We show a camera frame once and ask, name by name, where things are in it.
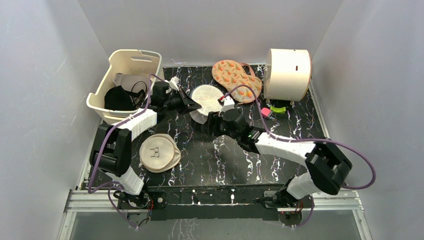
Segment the white blue-trimmed mesh laundry bag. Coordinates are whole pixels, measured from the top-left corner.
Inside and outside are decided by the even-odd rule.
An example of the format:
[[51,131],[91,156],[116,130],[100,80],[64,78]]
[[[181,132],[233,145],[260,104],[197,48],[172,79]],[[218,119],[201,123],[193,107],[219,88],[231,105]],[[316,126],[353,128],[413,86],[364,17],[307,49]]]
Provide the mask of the white blue-trimmed mesh laundry bag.
[[219,112],[222,109],[219,99],[223,96],[223,92],[213,85],[197,86],[191,91],[190,98],[201,105],[201,108],[190,112],[190,117],[198,124],[205,124],[209,112]]

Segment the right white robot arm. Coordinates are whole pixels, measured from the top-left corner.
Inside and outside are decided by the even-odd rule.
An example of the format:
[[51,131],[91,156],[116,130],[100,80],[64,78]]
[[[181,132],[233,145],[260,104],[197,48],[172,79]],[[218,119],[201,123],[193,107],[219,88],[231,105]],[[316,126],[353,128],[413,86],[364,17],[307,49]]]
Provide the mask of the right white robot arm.
[[342,151],[327,138],[308,142],[267,133],[264,128],[247,123],[237,109],[224,113],[210,112],[205,130],[212,136],[228,136],[245,151],[273,155],[306,167],[307,171],[292,177],[281,190],[263,193],[255,203],[265,208],[295,207],[302,198],[324,192],[337,195],[353,165]]

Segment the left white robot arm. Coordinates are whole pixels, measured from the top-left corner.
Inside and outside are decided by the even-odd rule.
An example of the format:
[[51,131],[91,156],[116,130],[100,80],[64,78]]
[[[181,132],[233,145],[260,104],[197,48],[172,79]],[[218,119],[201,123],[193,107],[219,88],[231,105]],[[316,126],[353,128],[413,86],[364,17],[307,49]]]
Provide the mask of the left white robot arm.
[[149,194],[142,190],[144,182],[131,166],[133,140],[156,126],[168,112],[188,114],[201,107],[179,87],[166,81],[156,82],[134,114],[114,124],[102,123],[97,128],[89,159],[92,173],[88,192],[111,186],[129,194],[135,207],[147,206]]

